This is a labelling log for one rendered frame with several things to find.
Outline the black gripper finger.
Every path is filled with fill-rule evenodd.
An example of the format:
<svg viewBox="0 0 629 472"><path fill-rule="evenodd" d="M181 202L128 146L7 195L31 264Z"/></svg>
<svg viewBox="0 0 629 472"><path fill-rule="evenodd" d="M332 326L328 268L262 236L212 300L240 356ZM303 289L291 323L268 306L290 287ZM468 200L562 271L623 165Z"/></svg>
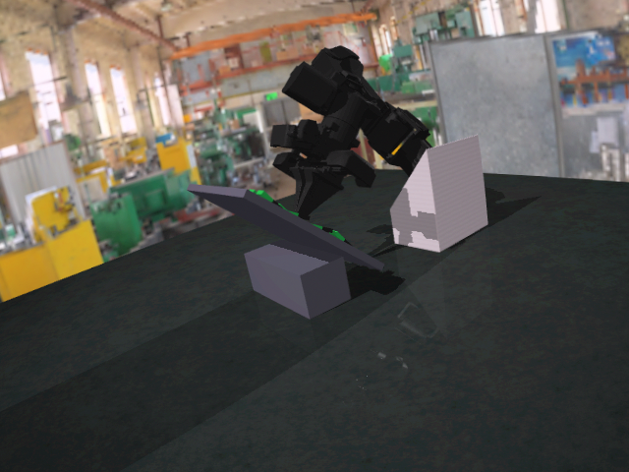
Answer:
<svg viewBox="0 0 629 472"><path fill-rule="evenodd" d="M313 167L304 167L306 184L296 213L309 215L344 186Z"/></svg>
<svg viewBox="0 0 629 472"><path fill-rule="evenodd" d="M299 167L289 167L289 171L293 174L296 180L296 193L293 208L293 212L296 212L300 197L306 184L305 172Z"/></svg>

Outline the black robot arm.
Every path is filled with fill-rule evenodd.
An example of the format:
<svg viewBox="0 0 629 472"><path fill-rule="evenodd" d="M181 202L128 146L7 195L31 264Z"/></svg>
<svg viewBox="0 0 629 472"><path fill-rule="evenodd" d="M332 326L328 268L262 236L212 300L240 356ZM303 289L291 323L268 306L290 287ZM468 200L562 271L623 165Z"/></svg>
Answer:
<svg viewBox="0 0 629 472"><path fill-rule="evenodd" d="M282 92L314 113L348 123L358 134L361 129L370 147L410 177L426 149L433 148L426 140L429 129L411 112L381 100L364 78L359 58L342 45L323 48L311 65L305 61L296 65ZM273 125L270 146L290 148L295 155L313 148L311 154L321 157L325 129L325 124L317 126L310 119L300 120L299 125Z"/></svg>

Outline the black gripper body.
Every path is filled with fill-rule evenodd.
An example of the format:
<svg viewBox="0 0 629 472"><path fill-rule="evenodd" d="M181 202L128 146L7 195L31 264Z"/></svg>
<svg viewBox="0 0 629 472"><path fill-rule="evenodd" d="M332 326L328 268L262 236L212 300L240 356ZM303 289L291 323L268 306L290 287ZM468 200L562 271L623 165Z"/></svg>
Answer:
<svg viewBox="0 0 629 472"><path fill-rule="evenodd" d="M289 167L313 167L338 183L344 177L353 175L357 186L371 188L376 177L375 168L356 154L351 148L357 148L360 142L356 139L358 132L348 123L333 117L324 117L321 124L326 125L326 145L320 147L321 157L311 154L313 150L301 150L307 158L291 152L277 154L273 166L295 180Z"/></svg>

